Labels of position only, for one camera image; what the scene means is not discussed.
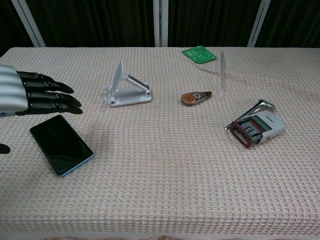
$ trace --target robotic hand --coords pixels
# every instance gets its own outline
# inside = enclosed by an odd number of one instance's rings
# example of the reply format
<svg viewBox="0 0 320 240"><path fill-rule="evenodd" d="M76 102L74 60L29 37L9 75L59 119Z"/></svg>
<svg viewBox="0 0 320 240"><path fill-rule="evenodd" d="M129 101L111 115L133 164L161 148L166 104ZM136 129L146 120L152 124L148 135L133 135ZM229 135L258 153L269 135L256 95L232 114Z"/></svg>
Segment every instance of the robotic hand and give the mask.
<svg viewBox="0 0 320 240"><path fill-rule="evenodd" d="M0 65L0 117L65 112L82 114L81 103L68 95L73 92L71 87L49 76ZM0 154L8 152L10 148L0 144Z"/></svg>

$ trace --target clear plastic stick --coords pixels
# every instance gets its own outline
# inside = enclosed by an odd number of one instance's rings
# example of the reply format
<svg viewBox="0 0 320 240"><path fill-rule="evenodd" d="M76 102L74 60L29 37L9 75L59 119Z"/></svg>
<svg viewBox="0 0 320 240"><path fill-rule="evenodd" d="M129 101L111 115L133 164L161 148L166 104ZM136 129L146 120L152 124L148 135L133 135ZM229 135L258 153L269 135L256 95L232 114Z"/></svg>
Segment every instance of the clear plastic stick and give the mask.
<svg viewBox="0 0 320 240"><path fill-rule="evenodd" d="M226 76L225 76L225 52L221 51L220 53L220 90L219 94L221 96L226 93Z"/></svg>

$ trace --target green card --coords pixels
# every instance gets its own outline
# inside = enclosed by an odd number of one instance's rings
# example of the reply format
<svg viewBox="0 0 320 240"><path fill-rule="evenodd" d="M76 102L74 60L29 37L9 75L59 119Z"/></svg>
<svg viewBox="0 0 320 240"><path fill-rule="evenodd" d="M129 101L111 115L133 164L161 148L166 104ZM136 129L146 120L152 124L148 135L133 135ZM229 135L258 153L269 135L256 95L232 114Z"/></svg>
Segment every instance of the green card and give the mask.
<svg viewBox="0 0 320 240"><path fill-rule="evenodd" d="M215 60L217 57L209 52L204 46L196 46L186 50L182 53L187 56L187 58L194 61L196 64L204 64Z"/></svg>

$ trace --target white phone stand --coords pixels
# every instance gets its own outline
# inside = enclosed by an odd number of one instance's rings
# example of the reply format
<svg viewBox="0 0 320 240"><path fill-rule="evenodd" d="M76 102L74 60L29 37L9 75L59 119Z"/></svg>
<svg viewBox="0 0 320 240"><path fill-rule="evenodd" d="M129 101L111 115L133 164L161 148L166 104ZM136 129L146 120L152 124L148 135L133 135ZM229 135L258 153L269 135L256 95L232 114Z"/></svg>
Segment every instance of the white phone stand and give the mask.
<svg viewBox="0 0 320 240"><path fill-rule="evenodd" d="M125 80L134 86L118 88L120 81ZM104 101L111 107L149 102L152 99L148 83L143 83L124 72L122 60L116 69L112 86L106 86L109 93Z"/></svg>

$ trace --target tablet stand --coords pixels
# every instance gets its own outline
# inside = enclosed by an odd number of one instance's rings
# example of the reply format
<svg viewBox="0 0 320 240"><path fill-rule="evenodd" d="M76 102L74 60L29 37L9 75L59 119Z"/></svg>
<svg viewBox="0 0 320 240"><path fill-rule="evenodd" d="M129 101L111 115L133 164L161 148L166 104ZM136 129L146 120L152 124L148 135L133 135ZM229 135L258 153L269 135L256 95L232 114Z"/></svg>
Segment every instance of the tablet stand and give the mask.
<svg viewBox="0 0 320 240"><path fill-rule="evenodd" d="M119 83L122 80L134 86L119 88ZM143 83L124 72L122 60L116 69L112 86L106 86L105 90L109 94L108 97L104 98L104 101L110 104L111 107L145 103L152 99L148 83Z"/></svg>

